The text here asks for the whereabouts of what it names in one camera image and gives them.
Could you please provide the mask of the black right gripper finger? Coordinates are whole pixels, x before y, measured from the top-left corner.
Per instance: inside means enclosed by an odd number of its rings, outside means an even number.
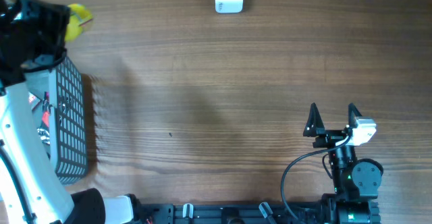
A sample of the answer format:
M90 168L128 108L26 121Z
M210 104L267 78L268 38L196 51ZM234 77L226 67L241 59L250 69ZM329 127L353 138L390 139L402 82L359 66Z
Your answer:
M316 103L312 103L310 106L308 120L304 127L303 136L305 137L316 137L325 134L325 126L321 119L318 107Z
M356 123L356 118L357 117L362 117L362 114L357 109L357 107L355 106L354 103L350 103L348 105L348 125L351 128L354 128L354 127L357 126L357 123Z

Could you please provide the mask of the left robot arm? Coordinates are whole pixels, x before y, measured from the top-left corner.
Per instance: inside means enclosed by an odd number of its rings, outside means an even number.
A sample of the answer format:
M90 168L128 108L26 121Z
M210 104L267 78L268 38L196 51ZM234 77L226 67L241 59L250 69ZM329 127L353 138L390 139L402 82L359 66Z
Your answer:
M10 223L133 223L131 195L66 186L88 172L82 74L66 35L68 6L16 0L1 7L1 196Z

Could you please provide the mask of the yellow cylindrical container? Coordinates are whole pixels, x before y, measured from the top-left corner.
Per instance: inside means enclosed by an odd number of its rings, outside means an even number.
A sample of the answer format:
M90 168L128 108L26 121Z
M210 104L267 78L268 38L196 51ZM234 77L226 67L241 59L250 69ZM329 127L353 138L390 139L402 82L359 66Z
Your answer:
M70 4L68 7L70 8L70 20L67 25L65 41L70 42L91 29L94 16L86 6L79 3Z

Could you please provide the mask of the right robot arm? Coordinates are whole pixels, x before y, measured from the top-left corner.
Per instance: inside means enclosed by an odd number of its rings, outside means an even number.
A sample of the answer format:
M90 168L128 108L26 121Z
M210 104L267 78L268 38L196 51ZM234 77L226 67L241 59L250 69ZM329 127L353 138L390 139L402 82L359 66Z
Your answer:
M327 151L334 193L322 195L309 223L379 224L381 216L375 200L383 177L383 167L373 159L358 159L355 148L367 143L377 124L364 117L354 104L348 105L348 125L327 130L315 103L310 106L303 135L313 137L314 148Z

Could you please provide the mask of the red snack box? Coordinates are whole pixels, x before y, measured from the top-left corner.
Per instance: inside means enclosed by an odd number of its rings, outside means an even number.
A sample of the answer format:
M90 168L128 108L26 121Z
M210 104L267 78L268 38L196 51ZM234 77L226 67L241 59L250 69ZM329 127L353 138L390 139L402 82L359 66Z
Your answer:
M41 100L31 92L28 93L28 100L32 110L35 110L36 107L41 103Z

